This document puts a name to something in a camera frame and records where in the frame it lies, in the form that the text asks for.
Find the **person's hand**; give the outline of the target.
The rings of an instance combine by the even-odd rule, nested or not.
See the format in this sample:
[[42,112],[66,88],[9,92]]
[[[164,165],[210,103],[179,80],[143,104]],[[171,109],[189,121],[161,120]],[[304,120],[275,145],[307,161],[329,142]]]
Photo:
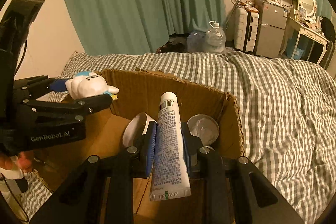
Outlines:
[[4,153],[0,153],[0,167],[5,170],[11,170],[13,165],[18,166],[24,173],[33,170],[34,151],[20,152],[17,160],[12,160]]

